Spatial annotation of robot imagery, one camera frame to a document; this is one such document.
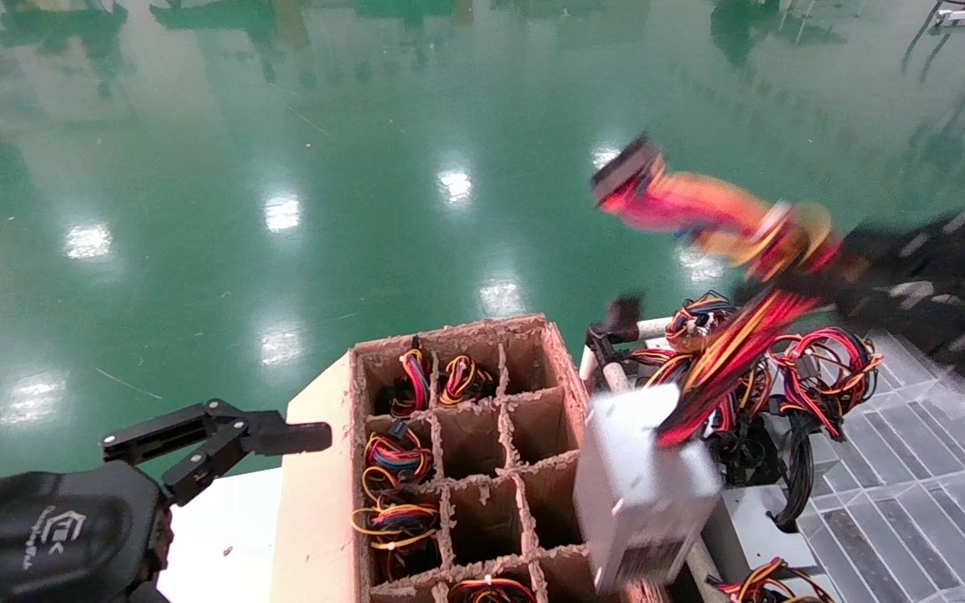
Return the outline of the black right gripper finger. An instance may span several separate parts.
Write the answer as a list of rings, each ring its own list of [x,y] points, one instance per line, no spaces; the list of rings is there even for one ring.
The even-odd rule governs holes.
[[[924,281],[897,291],[870,279],[836,277],[834,302],[849,323],[892,333],[965,378],[965,298],[946,299]]]
[[[864,260],[872,281],[965,282],[965,210],[908,230],[862,224],[843,247]]]

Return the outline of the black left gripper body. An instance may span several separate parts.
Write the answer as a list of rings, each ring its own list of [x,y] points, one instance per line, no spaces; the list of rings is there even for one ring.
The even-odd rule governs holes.
[[[121,461],[0,478],[0,602],[163,602],[168,500]]]

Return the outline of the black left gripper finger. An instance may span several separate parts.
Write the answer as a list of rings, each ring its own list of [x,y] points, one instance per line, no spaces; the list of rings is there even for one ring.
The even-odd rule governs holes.
[[[332,427],[326,421],[290,424],[276,410],[244,411],[211,399],[105,435],[102,455],[106,462],[138,466],[194,447],[162,477],[169,502],[184,505],[251,454],[318,453],[332,443]]]

